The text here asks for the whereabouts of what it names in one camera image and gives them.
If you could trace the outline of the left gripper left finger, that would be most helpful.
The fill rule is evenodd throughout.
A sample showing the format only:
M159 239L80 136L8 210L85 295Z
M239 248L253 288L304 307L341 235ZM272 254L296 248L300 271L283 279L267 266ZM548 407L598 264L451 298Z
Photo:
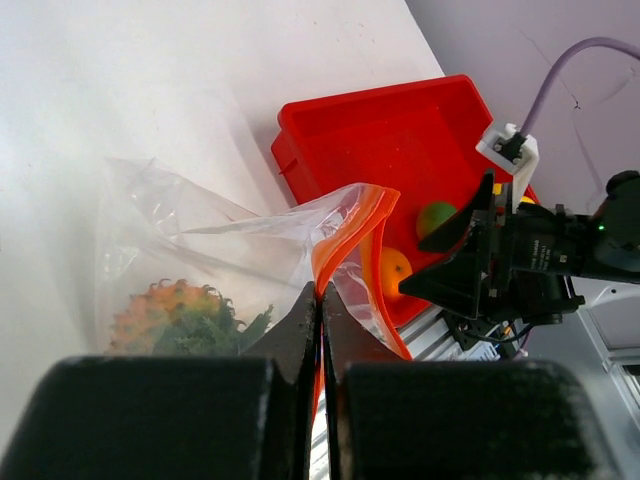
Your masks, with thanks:
M5 479L305 479L316 294L247 352L83 356L53 365L1 461Z

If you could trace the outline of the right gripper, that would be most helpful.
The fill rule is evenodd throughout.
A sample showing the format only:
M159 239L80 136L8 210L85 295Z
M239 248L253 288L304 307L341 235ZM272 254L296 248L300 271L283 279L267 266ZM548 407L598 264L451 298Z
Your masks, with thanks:
M489 210L495 172L487 170L473 197L438 229L418 242L418 249L447 253L467 234L475 212ZM525 328L560 324L563 316L585 304L572 279L604 280L607 267L596 259L595 244L605 231L588 215L568 213L558 205L550 211L522 204L500 230L500 256L494 266L495 296L480 301L482 275L488 259L458 252L402 280L399 292L435 304L467 319L492 323L520 319Z

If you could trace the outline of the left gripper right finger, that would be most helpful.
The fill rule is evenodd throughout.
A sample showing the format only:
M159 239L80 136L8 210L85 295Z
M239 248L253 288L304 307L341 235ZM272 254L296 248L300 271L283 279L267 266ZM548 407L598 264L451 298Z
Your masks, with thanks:
M548 361L411 361L322 298L334 479L619 479L587 394Z

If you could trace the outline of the toy orange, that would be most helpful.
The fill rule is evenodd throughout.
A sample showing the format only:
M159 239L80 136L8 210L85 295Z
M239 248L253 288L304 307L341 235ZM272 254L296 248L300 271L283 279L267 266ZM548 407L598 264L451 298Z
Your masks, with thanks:
M413 273L408 258L399 250L383 247L380 255L380 284L383 296L390 301L398 300L402 294L400 283Z

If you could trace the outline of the toy pineapple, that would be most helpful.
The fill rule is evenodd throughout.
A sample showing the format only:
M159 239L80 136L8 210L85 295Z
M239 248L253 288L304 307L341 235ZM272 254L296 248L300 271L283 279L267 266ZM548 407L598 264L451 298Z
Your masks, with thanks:
M129 297L113 316L109 354L236 356L267 332L273 307L253 320L236 317L233 302L209 285L162 279Z

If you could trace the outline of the clear zip top bag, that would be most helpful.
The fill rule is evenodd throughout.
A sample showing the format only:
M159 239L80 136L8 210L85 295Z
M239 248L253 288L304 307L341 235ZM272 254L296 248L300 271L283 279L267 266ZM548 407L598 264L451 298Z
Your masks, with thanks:
M162 279L209 285L253 320L273 307L273 328L302 289L334 287L349 313L401 357L377 268L390 188L355 183L271 216L253 214L159 162L110 159L96 250L96 333L107 352L113 316Z

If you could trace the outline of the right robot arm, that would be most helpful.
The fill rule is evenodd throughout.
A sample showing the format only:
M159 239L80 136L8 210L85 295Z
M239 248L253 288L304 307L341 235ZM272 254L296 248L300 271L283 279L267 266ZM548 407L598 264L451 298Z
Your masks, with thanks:
M399 291L458 318L537 326L584 305L575 277L639 281L639 174L623 171L592 215L563 205L514 205L514 187L493 193L487 171L464 208L420 241L440 260L402 280Z

